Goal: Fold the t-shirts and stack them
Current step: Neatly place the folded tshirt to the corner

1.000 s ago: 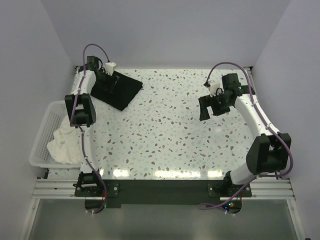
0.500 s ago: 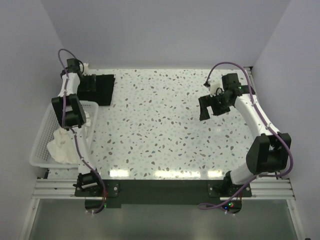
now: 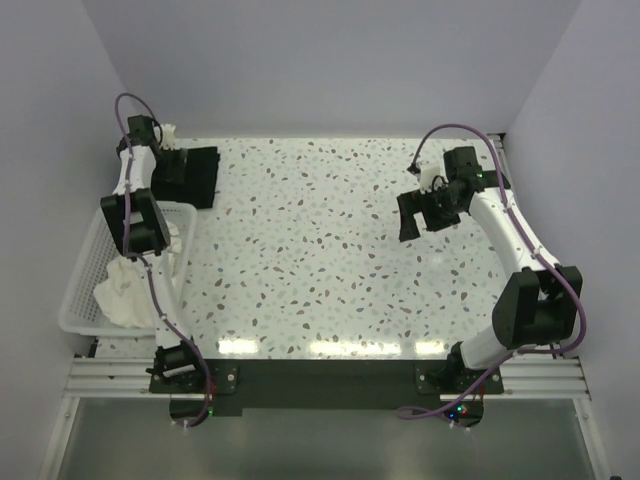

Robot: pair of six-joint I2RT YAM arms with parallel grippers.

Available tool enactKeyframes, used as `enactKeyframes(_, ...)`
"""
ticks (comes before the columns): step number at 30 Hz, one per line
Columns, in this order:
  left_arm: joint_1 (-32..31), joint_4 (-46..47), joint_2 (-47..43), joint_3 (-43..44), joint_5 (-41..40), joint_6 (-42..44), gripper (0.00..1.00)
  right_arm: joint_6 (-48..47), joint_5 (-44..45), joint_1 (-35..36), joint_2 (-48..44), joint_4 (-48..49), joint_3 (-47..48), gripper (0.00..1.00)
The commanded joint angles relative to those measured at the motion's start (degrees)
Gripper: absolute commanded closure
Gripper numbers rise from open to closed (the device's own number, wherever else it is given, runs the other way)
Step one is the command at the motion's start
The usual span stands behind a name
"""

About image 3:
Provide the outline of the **black t shirt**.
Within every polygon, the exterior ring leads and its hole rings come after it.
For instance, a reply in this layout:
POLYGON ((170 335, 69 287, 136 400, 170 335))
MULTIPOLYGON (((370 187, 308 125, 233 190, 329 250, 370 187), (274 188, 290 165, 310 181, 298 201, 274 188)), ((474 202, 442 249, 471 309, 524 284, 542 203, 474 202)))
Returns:
POLYGON ((220 154, 218 148, 188 148, 185 183, 156 184, 151 191, 158 201, 174 201, 194 206, 197 210, 211 208, 216 192, 220 154))

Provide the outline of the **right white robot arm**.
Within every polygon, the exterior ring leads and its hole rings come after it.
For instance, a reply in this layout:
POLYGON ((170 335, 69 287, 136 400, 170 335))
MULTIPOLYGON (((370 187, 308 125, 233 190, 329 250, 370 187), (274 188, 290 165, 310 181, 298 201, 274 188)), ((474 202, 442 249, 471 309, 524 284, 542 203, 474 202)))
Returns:
POLYGON ((456 147, 443 164, 412 166, 418 189, 398 196, 399 239, 419 238, 423 217, 429 232, 456 226, 462 214, 475 220, 494 248, 506 284, 493 307, 491 324, 451 347, 441 368, 418 374, 439 393, 466 393, 506 356, 568 339, 574 330, 583 278, 541 245, 516 205, 506 177, 484 169, 472 147, 456 147))

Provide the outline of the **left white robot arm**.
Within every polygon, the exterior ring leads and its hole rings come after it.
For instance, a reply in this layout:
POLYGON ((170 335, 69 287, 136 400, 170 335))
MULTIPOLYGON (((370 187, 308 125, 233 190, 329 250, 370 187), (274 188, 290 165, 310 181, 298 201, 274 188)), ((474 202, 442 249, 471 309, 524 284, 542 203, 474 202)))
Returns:
POLYGON ((113 193, 100 200, 100 207, 117 251, 129 261, 142 285, 138 296, 147 304, 156 341, 153 364, 147 370, 151 390, 200 392, 205 388, 207 368, 181 317, 169 262, 170 232, 151 190, 161 154, 156 136, 160 124, 147 115, 133 116, 127 124, 128 131, 117 147, 119 179, 113 193))

